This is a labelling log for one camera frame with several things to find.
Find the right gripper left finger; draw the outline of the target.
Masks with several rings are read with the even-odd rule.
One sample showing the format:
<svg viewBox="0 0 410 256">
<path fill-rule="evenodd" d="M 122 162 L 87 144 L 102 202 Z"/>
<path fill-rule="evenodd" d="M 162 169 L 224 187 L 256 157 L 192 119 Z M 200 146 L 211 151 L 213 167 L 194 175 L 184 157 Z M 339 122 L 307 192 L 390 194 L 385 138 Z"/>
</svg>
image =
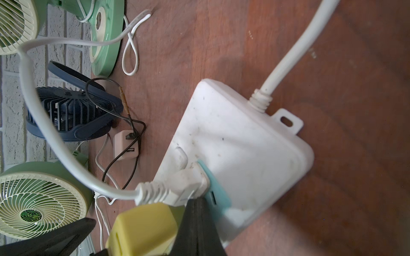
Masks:
<svg viewBox="0 0 410 256">
<path fill-rule="evenodd" d="M 96 226 L 83 218 L 33 239 L 1 246 L 2 256 L 69 256 Z"/>
</svg>

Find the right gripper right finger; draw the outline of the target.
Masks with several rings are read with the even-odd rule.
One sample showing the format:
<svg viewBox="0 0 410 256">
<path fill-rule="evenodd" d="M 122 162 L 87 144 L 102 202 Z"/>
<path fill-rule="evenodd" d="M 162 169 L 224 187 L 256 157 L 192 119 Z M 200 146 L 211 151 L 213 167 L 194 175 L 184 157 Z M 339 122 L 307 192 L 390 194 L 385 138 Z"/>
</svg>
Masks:
<svg viewBox="0 0 410 256">
<path fill-rule="evenodd" d="M 205 198 L 188 201 L 170 255 L 226 255 Z"/>
</svg>

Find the yellow USB charger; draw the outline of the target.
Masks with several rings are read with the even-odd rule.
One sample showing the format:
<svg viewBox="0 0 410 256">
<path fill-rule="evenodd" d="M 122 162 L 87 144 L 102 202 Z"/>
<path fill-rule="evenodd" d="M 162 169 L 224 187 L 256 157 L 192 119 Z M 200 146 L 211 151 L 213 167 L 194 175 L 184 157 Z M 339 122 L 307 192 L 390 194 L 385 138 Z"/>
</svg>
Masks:
<svg viewBox="0 0 410 256">
<path fill-rule="evenodd" d="M 167 256 L 185 207 L 163 203 L 141 205 L 119 214 L 105 248 L 110 256 Z"/>
</svg>

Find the large green fan front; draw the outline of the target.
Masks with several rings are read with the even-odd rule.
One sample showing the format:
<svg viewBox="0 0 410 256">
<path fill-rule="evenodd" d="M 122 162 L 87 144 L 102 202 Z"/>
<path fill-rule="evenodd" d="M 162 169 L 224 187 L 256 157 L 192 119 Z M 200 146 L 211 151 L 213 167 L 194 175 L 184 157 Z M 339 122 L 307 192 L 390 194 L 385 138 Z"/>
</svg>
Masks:
<svg viewBox="0 0 410 256">
<path fill-rule="evenodd" d="M 26 240 L 86 217 L 94 192 L 59 161 L 26 162 L 1 173 L 1 234 Z"/>
</svg>

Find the white power strip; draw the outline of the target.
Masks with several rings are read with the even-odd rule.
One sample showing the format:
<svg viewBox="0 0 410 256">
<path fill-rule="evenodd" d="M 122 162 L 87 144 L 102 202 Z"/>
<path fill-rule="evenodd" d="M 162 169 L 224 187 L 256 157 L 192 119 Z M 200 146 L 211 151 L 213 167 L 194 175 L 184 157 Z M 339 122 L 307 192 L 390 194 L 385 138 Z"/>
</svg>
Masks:
<svg viewBox="0 0 410 256">
<path fill-rule="evenodd" d="M 312 168 L 315 156 L 298 136 L 302 128 L 303 121 L 288 110 L 260 113 L 231 87 L 204 79 L 154 180 L 202 165 L 210 179 L 205 198 L 228 246 Z"/>
</svg>

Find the navy blue desk fan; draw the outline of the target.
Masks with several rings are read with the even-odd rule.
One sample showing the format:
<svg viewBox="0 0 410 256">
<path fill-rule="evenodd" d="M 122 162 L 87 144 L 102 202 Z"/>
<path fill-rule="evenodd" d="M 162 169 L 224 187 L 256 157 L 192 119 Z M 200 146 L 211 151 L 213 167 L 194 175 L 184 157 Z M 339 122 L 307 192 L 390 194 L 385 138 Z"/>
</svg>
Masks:
<svg viewBox="0 0 410 256">
<path fill-rule="evenodd" d="M 63 64 L 50 61 L 48 70 L 75 87 L 37 87 L 37 94 L 48 117 L 65 142 L 97 139 L 107 134 L 115 116 L 101 110 L 87 98 L 85 84 L 90 79 Z"/>
</svg>

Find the green fan at back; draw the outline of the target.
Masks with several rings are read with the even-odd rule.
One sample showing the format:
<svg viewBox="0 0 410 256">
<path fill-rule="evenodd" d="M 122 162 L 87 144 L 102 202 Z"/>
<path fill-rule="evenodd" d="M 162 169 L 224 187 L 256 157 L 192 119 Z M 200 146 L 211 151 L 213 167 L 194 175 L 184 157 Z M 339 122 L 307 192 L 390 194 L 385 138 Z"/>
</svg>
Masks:
<svg viewBox="0 0 410 256">
<path fill-rule="evenodd" d="M 19 77 L 17 46 L 35 37 L 69 37 L 108 41 L 122 32 L 124 1 L 1 1 L 1 81 Z M 35 80 L 56 82 L 47 71 L 50 60 L 85 75 L 108 77 L 120 44 L 107 47 L 49 45 L 30 52 L 37 62 Z"/>
</svg>

